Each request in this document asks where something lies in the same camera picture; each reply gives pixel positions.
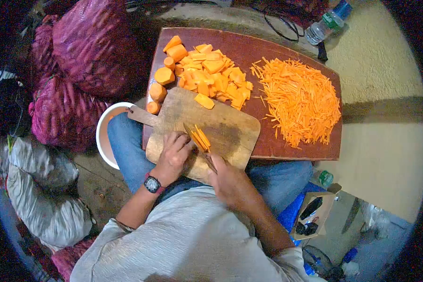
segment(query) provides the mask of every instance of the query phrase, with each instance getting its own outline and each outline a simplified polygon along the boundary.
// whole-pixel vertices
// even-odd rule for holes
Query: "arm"
[[[169,186],[181,175],[192,146],[193,142],[184,132],[175,131],[165,135],[163,151],[149,175],[157,178],[161,186]],[[133,229],[138,228],[146,221],[157,198],[158,194],[152,194],[141,184],[135,195],[121,208],[116,220]]]
[[[294,248],[287,230],[277,222],[243,170],[212,155],[217,174],[209,171],[217,198],[230,209],[245,213],[254,224],[265,253],[274,257],[282,250]]]

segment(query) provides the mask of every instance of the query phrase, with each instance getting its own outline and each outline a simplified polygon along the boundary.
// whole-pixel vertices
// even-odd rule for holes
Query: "wooden cutting board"
[[[228,31],[205,28],[163,28],[161,30],[160,37],[158,38],[157,49],[152,62],[150,80],[147,85],[147,103],[151,101],[149,87],[154,82],[154,74],[159,68],[164,66],[163,60],[166,58],[166,54],[163,52],[163,48],[175,35],[180,36],[182,43],[188,51],[193,50],[193,46],[205,43],[212,44],[213,48],[220,49],[223,54],[231,58],[235,62],[235,65],[240,67],[240,69],[247,74],[246,79],[254,84],[251,99],[246,101],[246,106],[243,106],[241,109],[243,112],[260,120],[262,126],[260,136],[251,156],[252,158],[281,160],[338,160],[340,156],[342,128],[341,119],[332,130],[331,142],[329,145],[325,145],[320,142],[316,142],[315,144],[299,143],[299,147],[301,149],[294,149],[285,144],[281,134],[277,137],[277,139],[274,138],[275,129],[273,128],[273,125],[275,123],[270,120],[262,120],[262,118],[265,117],[265,114],[269,113],[268,108],[263,105],[260,99],[254,98],[260,95],[265,96],[265,94],[260,91],[260,89],[263,89],[263,86],[260,84],[257,77],[251,74],[249,67],[251,67],[253,62],[262,59],[262,56],[268,60],[275,58],[281,60],[299,60],[303,64],[320,70],[323,75],[327,76],[332,81],[337,97],[340,99],[341,109],[342,103],[339,75],[312,58],[263,39]],[[147,144],[147,140],[151,135],[151,132],[151,127],[144,126],[142,133],[143,149],[145,149],[145,145]]]
[[[210,141],[212,153],[217,153],[233,166],[244,169],[259,137],[260,122],[215,100],[214,108],[207,110],[194,100],[196,95],[180,87],[168,90],[158,116],[136,106],[132,107],[133,113],[129,112],[129,118],[153,127],[146,147],[147,159],[157,163],[163,149],[163,135],[174,130],[185,131],[185,122],[191,129],[196,124],[204,132]],[[208,184],[208,165],[205,159],[194,155],[191,163],[191,170],[185,175]]]

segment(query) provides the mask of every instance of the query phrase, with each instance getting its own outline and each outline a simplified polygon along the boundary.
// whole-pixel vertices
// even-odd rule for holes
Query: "watch strap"
[[[147,178],[149,178],[149,176],[150,177],[153,177],[153,176],[151,176],[150,174],[149,174],[150,172],[147,172],[146,173],[146,176],[144,177],[144,182],[146,182],[146,180],[147,180]],[[155,195],[160,195],[161,193],[163,193],[163,191],[164,190],[166,190],[166,187],[163,187],[161,184],[160,184],[160,187],[158,188],[158,190],[154,193]]]

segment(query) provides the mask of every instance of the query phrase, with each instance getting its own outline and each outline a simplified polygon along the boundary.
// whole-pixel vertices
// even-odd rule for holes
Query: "cardboard box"
[[[291,233],[290,233],[290,235],[294,238],[294,240],[304,240],[304,239],[316,237],[318,235],[326,234],[326,230],[324,229],[324,223],[326,222],[326,219],[329,216],[329,212],[331,211],[335,197],[340,190],[341,190],[341,186],[335,183],[335,184],[332,184],[327,189],[327,192],[308,192],[305,194],[304,201],[302,203],[301,208],[299,209],[296,220],[294,221],[293,229],[291,230]],[[301,220],[300,216],[302,212],[305,211],[307,206],[318,197],[322,197],[321,206],[318,209],[316,209],[316,211],[312,212],[312,214],[309,217],[306,217],[305,219]],[[301,235],[296,233],[296,225],[298,224],[298,222],[305,225],[306,223],[309,223],[314,219],[316,220],[315,223],[318,224],[318,229],[314,234]]]

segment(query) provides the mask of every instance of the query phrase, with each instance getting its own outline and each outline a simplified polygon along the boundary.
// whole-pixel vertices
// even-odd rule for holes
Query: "black watch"
[[[164,191],[164,187],[161,186],[157,178],[150,176],[149,173],[146,174],[146,180],[144,181],[144,187],[147,191],[160,195]]]

